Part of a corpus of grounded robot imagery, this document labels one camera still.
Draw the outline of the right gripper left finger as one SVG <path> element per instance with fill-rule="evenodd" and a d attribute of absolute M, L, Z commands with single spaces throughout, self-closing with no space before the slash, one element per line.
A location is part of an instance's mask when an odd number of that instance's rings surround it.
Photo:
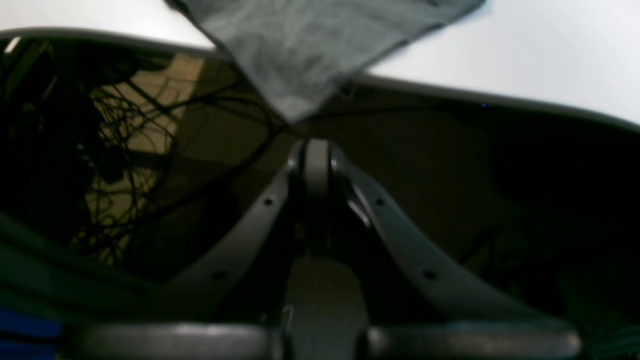
<path fill-rule="evenodd" d="M 217 245 L 144 305 L 151 322 L 82 326 L 69 339 L 71 360 L 288 360 L 288 337 L 267 325 L 206 323 L 254 271 L 303 168 L 306 142 L 288 159 L 242 219 Z"/>

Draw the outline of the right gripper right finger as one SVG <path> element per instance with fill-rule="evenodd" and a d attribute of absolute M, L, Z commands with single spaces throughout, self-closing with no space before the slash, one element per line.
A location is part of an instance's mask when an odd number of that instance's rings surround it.
<path fill-rule="evenodd" d="M 571 360 L 581 353 L 573 325 L 519 303 L 455 262 L 336 144 L 306 144 L 306 186 L 311 199 L 329 199 L 334 186 L 403 277 L 446 317 L 441 325 L 369 328 L 362 349 L 367 359 Z"/>

